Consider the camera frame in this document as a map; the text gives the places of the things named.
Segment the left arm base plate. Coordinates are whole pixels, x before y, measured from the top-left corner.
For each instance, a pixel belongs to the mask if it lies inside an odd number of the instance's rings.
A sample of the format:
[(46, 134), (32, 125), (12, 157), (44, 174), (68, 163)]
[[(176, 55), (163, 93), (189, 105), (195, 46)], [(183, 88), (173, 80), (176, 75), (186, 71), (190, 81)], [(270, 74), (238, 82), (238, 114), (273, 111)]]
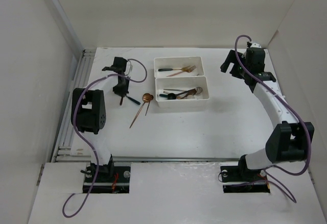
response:
[[(92, 184), (96, 167), (88, 164), (84, 174), (83, 193), (88, 193)], [(131, 164), (117, 162), (113, 166), (113, 172), (109, 174), (99, 172), (90, 193), (125, 194), (130, 190)]]

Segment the black spoon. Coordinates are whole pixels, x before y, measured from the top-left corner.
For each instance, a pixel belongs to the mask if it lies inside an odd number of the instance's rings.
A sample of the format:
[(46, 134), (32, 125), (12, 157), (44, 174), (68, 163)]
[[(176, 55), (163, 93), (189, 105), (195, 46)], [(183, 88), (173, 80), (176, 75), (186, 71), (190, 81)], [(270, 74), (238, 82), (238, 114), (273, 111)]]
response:
[(195, 95), (196, 94), (196, 89), (191, 89), (188, 91), (183, 91), (181, 93), (169, 93), (167, 95), (168, 100), (173, 100), (173, 99), (185, 99), (187, 98), (189, 95)]

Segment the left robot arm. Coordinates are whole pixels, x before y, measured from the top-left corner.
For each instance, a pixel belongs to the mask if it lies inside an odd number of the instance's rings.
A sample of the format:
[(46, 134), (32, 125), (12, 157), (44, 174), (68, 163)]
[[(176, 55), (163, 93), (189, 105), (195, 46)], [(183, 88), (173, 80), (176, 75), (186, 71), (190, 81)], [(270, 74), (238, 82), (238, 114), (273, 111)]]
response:
[(112, 90), (121, 98), (126, 96), (130, 82), (130, 77), (125, 75), (127, 63), (127, 59), (115, 57), (111, 66), (102, 69), (109, 74), (86, 87), (75, 88), (72, 95), (71, 124), (77, 136), (90, 148), (90, 174), (105, 182), (114, 177), (112, 153), (99, 138), (107, 120), (105, 95)]

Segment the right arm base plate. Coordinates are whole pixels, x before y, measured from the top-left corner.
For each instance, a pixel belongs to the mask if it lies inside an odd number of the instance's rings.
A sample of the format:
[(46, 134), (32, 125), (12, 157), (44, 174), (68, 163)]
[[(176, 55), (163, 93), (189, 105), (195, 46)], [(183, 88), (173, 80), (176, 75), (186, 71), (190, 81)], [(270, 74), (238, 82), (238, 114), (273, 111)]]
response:
[(221, 164), (219, 177), (224, 193), (270, 193), (267, 176), (262, 170), (241, 172), (237, 165)]

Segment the copper spoon round bowl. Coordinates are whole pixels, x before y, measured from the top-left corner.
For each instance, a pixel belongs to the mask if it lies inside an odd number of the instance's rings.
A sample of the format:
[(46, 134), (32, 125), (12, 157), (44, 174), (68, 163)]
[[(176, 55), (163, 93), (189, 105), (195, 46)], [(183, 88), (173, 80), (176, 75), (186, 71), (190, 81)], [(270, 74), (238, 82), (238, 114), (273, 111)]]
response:
[(153, 95), (151, 95), (149, 93), (143, 94), (143, 96), (142, 96), (143, 103), (141, 104), (141, 106), (140, 106), (138, 112), (136, 113), (136, 115), (135, 115), (135, 117), (134, 117), (134, 119), (133, 119), (133, 121), (132, 121), (129, 128), (131, 128), (133, 126), (133, 124), (135, 123), (135, 121), (136, 121), (137, 117), (139, 116), (139, 114), (140, 114), (142, 108), (144, 107), (144, 105), (145, 104), (150, 104), (150, 102), (153, 100), (153, 98), (154, 98)]

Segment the rose gold fork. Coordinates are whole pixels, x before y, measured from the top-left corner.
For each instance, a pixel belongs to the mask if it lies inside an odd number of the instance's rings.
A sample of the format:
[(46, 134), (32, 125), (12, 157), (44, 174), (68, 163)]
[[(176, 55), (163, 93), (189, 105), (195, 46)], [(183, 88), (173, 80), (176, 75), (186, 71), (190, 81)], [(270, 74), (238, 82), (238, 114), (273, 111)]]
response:
[(177, 73), (174, 73), (174, 74), (170, 74), (170, 75), (168, 75), (168, 77), (173, 77), (173, 76), (176, 76), (176, 75), (178, 75), (178, 74), (182, 74), (182, 73), (184, 73), (184, 72), (186, 72), (186, 73), (191, 73), (192, 71), (194, 71), (196, 69), (196, 66), (192, 66), (192, 67), (190, 67), (190, 68), (188, 68), (188, 69), (183, 69), (183, 70), (181, 70), (181, 71), (179, 71), (179, 72), (177, 72)]

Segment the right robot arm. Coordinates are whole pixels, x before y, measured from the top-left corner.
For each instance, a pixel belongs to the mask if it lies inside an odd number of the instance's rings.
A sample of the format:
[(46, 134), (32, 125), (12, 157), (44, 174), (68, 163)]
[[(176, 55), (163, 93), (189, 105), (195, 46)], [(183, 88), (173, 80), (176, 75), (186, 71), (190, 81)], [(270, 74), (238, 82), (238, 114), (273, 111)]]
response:
[(314, 126), (304, 122), (287, 104), (279, 89), (275, 76), (265, 72), (265, 51), (249, 47), (245, 53), (230, 50), (221, 72), (244, 80), (252, 94), (263, 105), (274, 127), (265, 147), (255, 153), (243, 155), (238, 161), (237, 175), (249, 180), (255, 172), (282, 162), (309, 162)]

